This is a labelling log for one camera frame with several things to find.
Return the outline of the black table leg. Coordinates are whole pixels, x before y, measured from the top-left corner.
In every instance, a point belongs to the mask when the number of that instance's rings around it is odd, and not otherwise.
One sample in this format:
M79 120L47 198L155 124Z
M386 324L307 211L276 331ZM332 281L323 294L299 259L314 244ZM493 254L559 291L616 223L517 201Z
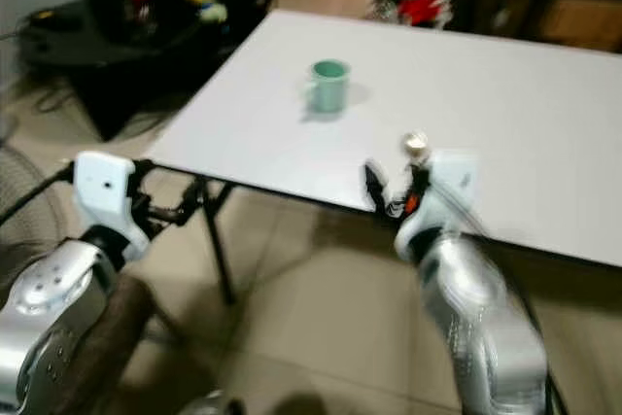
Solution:
M230 271L229 260L227 260L225 255L223 238L217 218L234 191L235 185L230 181L221 181L219 188L214 191L213 186L217 183L217 180L200 178L200 181L205 183L204 188L201 189L201 210L203 210L206 237L212 242L215 269L218 272L223 303L230 307L230 305L237 302L237 298L234 278L232 278Z

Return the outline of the brown cardboard box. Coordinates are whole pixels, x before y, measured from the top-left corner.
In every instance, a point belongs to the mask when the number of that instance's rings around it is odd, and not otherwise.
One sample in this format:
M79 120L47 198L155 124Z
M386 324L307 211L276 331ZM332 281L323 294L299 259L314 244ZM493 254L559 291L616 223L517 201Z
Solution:
M622 48L622 0L554 0L535 37L552 45L616 52Z

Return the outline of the black low stand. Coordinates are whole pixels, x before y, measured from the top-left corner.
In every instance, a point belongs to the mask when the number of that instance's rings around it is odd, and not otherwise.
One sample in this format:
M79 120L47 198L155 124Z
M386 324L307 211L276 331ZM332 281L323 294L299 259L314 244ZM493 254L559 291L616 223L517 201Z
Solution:
M113 39L86 1L31 12L17 31L18 58L37 76L65 79L103 140L139 110L192 96L265 18L192 22L148 39Z

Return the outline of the green ceramic mug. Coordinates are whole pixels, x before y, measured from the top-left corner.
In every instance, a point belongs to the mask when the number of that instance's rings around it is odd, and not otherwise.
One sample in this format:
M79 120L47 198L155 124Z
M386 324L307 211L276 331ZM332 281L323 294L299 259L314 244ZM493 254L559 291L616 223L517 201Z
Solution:
M346 61L323 59L311 65L307 87L308 107L312 112L334 114L346 108L348 78L351 69Z

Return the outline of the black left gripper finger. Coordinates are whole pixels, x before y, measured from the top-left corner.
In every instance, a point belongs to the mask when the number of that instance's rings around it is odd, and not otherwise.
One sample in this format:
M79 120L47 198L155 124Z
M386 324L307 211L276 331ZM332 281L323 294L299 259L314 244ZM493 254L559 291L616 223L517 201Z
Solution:
M184 189L177 205L177 225L185 225L196 211L204 205L206 180L192 180Z

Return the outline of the gold metal spoon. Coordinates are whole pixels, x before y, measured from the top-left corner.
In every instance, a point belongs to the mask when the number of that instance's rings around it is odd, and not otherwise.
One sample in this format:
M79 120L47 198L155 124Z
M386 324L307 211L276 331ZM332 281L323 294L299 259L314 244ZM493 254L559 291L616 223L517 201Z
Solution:
M403 149L408 157L407 167L410 171L412 163L423 163L427 166L428 156L430 156L430 145L427 136L423 132L408 132L401 140Z

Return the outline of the red cloth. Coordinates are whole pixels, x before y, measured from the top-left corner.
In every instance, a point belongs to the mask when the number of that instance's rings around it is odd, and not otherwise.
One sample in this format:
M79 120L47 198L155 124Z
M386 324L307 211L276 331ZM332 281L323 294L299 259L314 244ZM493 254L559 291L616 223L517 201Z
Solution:
M398 16L409 27L437 28L443 24L444 0L400 0Z

